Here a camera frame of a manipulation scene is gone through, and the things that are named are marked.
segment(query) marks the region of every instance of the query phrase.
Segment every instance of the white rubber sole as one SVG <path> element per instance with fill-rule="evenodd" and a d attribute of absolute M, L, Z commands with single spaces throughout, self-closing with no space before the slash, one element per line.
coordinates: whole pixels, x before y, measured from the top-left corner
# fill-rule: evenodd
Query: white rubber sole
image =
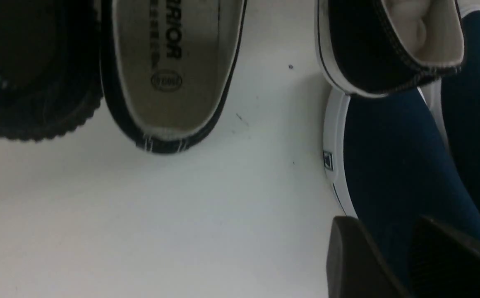
<path fill-rule="evenodd" d="M 350 83 L 338 67 L 335 60 L 330 36 L 330 22 L 328 7 L 330 0 L 316 0 L 315 2 L 315 52 L 317 62 L 327 81 L 334 88 L 346 94 L 357 94 L 367 98 L 382 98 L 387 94 L 372 94 L 355 87 Z"/>
<path fill-rule="evenodd" d="M 350 200 L 343 160 L 343 138 L 349 103 L 350 96 L 341 90 L 332 89 L 325 113 L 323 156 L 326 177 L 332 184 L 334 196 L 347 216 L 358 218 Z"/>

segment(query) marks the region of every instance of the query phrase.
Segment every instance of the shoe lining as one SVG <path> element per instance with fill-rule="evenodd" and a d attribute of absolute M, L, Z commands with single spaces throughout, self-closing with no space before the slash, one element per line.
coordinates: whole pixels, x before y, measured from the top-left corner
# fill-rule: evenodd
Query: shoe lining
<path fill-rule="evenodd" d="M 3 87 L 9 84 L 26 87 L 54 59 L 58 48 L 56 19 L 61 11 L 57 3 L 57 0 L 0 0 Z"/>
<path fill-rule="evenodd" d="M 119 79 L 145 134 L 170 141 L 209 121 L 232 66 L 241 11 L 240 0 L 115 0 Z"/>
<path fill-rule="evenodd" d="M 406 51 L 422 65 L 459 65 L 464 37 L 454 0 L 384 0 Z"/>

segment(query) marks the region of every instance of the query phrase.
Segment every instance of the shoe tongue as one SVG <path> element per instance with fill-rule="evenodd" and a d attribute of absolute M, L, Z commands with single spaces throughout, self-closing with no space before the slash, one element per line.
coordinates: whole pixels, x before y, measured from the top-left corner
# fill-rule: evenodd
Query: shoe tongue
<path fill-rule="evenodd" d="M 416 54 L 427 39 L 427 28 L 423 17 L 427 14 L 431 0 L 391 0 L 389 16 L 394 28 L 406 48 Z"/>

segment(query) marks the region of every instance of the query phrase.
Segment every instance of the shoe label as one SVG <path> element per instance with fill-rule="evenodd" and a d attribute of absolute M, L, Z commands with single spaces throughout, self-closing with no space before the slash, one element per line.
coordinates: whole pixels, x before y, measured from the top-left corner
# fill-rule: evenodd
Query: shoe label
<path fill-rule="evenodd" d="M 329 151 L 323 151 L 323 159 L 325 161 L 325 168 L 327 170 L 334 171 L 334 160 L 332 159 L 332 153 Z"/>

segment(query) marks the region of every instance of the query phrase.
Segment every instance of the white surface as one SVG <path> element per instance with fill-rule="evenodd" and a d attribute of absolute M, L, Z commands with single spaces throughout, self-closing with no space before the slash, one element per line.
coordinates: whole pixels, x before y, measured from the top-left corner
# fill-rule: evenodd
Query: white surface
<path fill-rule="evenodd" d="M 0 298 L 327 297 L 342 212 L 314 3 L 249 1 L 228 102 L 199 146 L 144 153 L 106 106 L 63 139 L 0 140 Z"/>

